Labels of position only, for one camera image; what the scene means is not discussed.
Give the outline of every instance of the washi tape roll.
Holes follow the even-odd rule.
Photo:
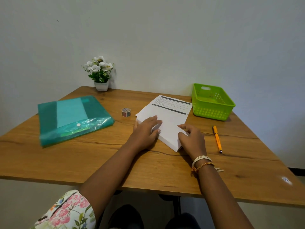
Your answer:
[[[123,108],[123,109],[122,109],[122,116],[123,116],[123,117],[128,117],[128,116],[130,116],[130,108]]]

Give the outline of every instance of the white bracelet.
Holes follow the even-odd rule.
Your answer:
[[[194,160],[193,166],[195,165],[195,163],[196,163],[197,161],[199,161],[199,160],[201,160],[201,159],[208,159],[208,160],[210,160],[210,161],[212,162],[212,159],[209,158],[208,156],[199,156],[199,157],[197,157],[197,158]]]

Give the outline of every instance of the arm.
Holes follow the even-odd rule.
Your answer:
[[[96,219],[122,182],[135,155],[156,141],[160,131],[151,133],[151,129],[160,123],[162,121],[157,120],[157,116],[146,119],[140,125],[136,122],[128,141],[81,186],[79,192],[91,204]]]
[[[194,161],[197,157],[207,155],[204,135],[192,125],[179,125],[190,133],[186,136],[179,133],[178,137],[185,151]],[[209,162],[201,159],[195,167]],[[212,165],[205,165],[199,169],[199,180],[202,193],[206,199],[214,225],[223,228],[253,228],[247,216],[237,204],[231,192]]]

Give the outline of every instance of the wood grain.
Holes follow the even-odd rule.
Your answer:
[[[97,92],[80,87],[63,99],[93,95],[116,120],[108,127],[69,141],[42,148],[39,120],[34,115],[0,137],[0,177],[57,184],[81,184],[107,161],[132,132],[135,114],[158,93],[110,89]],[[168,95],[185,101],[188,96]],[[132,115],[121,116],[122,108]],[[305,186],[261,140],[232,112],[227,121],[193,115],[187,123],[205,134],[209,156],[225,171],[220,176],[239,201],[305,206]],[[216,125],[223,154],[219,154],[212,126]],[[120,189],[203,197],[190,172],[191,160],[184,150],[175,153],[161,141],[135,159]],[[287,177],[292,185],[284,182]]]

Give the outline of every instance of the floral clothing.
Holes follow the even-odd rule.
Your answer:
[[[93,229],[93,209],[77,190],[68,191],[48,210],[32,229]]]

